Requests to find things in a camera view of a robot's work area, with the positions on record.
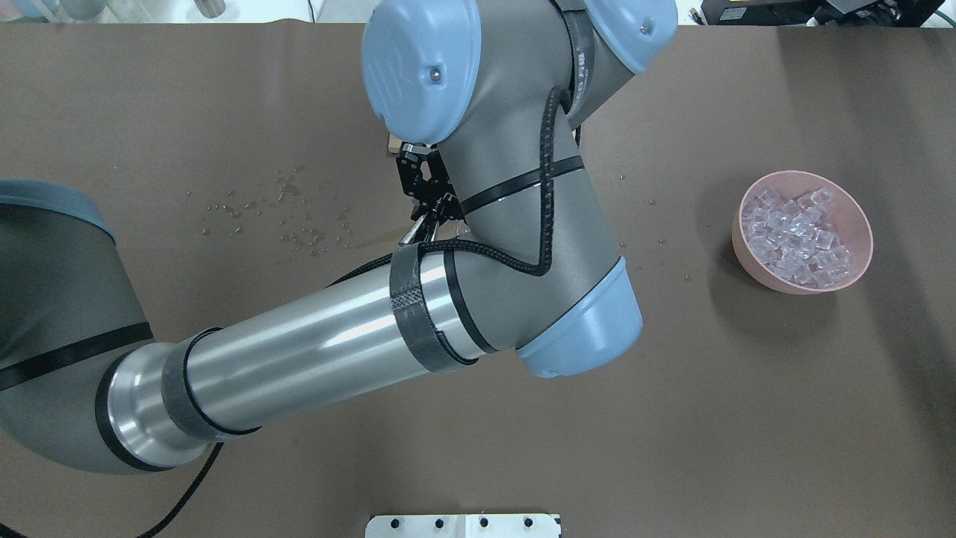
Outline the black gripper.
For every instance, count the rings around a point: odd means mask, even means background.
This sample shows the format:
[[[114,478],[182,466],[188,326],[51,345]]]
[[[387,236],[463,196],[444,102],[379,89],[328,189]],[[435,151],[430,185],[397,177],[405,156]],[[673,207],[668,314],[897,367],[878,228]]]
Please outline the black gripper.
[[[402,191],[415,201],[411,220],[434,212],[440,224],[463,220],[464,212],[437,146],[403,142],[397,153]]]

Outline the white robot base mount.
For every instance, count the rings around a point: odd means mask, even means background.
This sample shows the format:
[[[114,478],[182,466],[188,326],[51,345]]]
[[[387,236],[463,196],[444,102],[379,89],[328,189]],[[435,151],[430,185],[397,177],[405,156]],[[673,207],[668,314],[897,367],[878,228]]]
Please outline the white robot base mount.
[[[547,513],[403,514],[372,517],[365,537],[562,537]]]

